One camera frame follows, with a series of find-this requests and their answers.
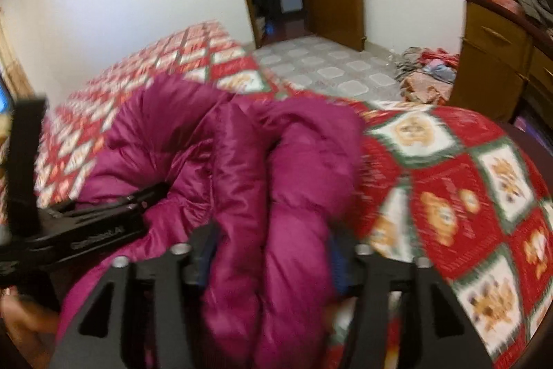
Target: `dark red floor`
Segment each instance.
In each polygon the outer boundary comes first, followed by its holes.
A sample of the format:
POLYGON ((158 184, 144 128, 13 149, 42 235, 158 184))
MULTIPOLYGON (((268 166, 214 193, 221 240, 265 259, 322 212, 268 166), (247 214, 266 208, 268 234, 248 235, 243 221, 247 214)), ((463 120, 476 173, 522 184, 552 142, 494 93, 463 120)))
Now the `dark red floor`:
POLYGON ((302 36, 313 35, 305 26, 305 18, 285 19, 274 25, 274 33, 265 35, 262 39, 262 46, 271 45, 287 39, 301 38, 302 36))

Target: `metal screw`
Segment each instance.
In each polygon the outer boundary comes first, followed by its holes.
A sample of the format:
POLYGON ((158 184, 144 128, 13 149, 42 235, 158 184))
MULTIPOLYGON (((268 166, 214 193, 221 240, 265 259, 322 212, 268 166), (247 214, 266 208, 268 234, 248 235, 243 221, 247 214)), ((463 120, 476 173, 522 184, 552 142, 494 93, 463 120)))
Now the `metal screw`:
POLYGON ((130 263, 130 260, 127 257, 121 256, 121 257, 115 257, 111 262, 111 266, 113 266, 114 268, 121 269, 128 266, 129 263, 130 263))
POLYGON ((355 246, 355 253, 360 257, 366 257, 368 255, 372 255, 373 252, 374 252, 373 248, 368 244, 357 244, 355 246))
POLYGON ((186 255, 192 250, 192 246, 188 243, 179 243, 171 247, 171 253, 173 255, 186 255))
POLYGON ((421 269, 428 269, 432 267, 432 261, 428 257, 417 258, 416 265, 421 269))

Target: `purple object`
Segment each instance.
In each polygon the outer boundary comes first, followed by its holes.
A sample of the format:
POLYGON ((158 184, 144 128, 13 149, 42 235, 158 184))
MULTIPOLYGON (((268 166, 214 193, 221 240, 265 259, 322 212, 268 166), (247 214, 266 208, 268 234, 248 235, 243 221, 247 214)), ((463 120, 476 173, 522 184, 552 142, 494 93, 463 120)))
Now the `purple object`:
POLYGON ((127 101, 82 189, 97 205, 165 181, 148 234, 90 269, 65 298, 58 339, 115 256, 160 256, 214 218, 222 238, 203 299, 210 363, 310 367, 335 296, 328 223, 352 200, 364 124, 319 99, 256 102, 160 75, 127 101))

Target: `dresser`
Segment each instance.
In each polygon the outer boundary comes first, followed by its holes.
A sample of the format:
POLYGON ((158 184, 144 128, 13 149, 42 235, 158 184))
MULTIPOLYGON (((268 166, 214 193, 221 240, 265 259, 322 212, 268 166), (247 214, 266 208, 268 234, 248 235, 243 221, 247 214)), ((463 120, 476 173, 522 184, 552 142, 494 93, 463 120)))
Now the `dresser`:
POLYGON ((465 36, 448 105, 506 122, 529 107, 553 130, 553 40, 491 0, 465 1, 465 36))

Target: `drawer handle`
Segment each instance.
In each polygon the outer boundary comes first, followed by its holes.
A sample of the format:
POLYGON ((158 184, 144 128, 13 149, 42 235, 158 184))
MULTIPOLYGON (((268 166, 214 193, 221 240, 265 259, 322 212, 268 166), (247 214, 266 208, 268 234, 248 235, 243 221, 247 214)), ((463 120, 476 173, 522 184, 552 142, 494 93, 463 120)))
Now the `drawer handle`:
POLYGON ((491 36, 497 38, 497 39, 500 39, 501 41, 503 41, 504 43, 508 44, 508 45, 512 45, 513 43, 511 43, 507 38, 505 38, 502 34, 500 34, 499 32, 496 32, 495 30, 493 30, 492 28, 489 28, 489 27, 484 27, 484 26, 481 26, 482 27, 482 30, 485 31, 486 33, 490 34, 491 36))

